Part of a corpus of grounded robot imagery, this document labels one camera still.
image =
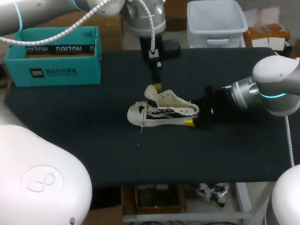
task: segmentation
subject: teal cardboard box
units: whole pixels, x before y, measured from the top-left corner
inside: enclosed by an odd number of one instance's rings
[[[15,40],[36,41],[66,28],[31,28]],[[6,67],[17,87],[100,84],[102,50],[98,27],[80,27],[43,46],[12,45]]]

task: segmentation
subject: box flap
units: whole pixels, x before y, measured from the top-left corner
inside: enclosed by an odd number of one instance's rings
[[[300,39],[297,39],[292,52],[290,54],[290,58],[295,59],[297,57],[300,57]]]
[[[122,205],[89,211],[84,225],[123,225]]]

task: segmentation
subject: black cable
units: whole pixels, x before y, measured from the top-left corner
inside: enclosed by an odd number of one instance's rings
[[[176,220],[177,223],[180,223],[181,225],[185,225],[183,222]]]
[[[179,221],[179,220],[176,220],[177,223],[180,223],[181,225],[185,225],[183,222]],[[216,222],[216,223],[208,223],[208,224],[201,224],[199,223],[199,225],[237,225],[235,223],[232,223],[232,222]]]
[[[149,222],[148,225],[150,225],[150,224],[163,225],[162,223],[160,223],[160,222],[158,222],[158,221],[151,221],[151,222]]]
[[[150,225],[152,222],[149,222],[149,221],[147,221],[147,222],[143,222],[141,225]]]
[[[209,224],[202,224],[202,225],[217,225],[217,224],[221,224],[221,225],[224,225],[224,224],[237,225],[237,224],[232,223],[232,222],[217,222],[217,223],[209,223]]]

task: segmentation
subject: black mat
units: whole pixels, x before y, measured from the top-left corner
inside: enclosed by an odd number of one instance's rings
[[[163,63],[163,88],[199,98],[251,75],[274,54],[268,48],[187,49]],[[187,182],[275,181],[290,168],[284,118],[248,114],[245,121],[196,130],[140,129],[127,110],[150,84],[139,51],[105,52],[100,86],[14,88],[9,108],[44,139],[86,166],[93,186]],[[300,162],[300,116],[290,117],[295,162]]]

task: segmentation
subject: brown cardboard box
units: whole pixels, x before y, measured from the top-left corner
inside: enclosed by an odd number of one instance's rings
[[[89,211],[84,225],[123,225],[122,205]]]
[[[184,186],[178,185],[179,204],[160,207],[139,206],[137,186],[122,186],[122,204],[125,213],[128,214],[168,214],[181,213],[185,209]]]
[[[290,54],[290,58],[292,59],[295,59],[297,57],[300,57],[300,39],[297,39],[294,47],[292,48],[292,52]]]
[[[191,0],[166,0],[165,20],[167,31],[186,30],[188,3]]]
[[[53,19],[47,23],[43,23],[40,27],[69,27],[81,19],[84,15],[84,12],[70,13]],[[123,49],[123,22],[119,15],[111,17],[93,15],[90,19],[83,23],[83,26],[98,26],[102,50]]]

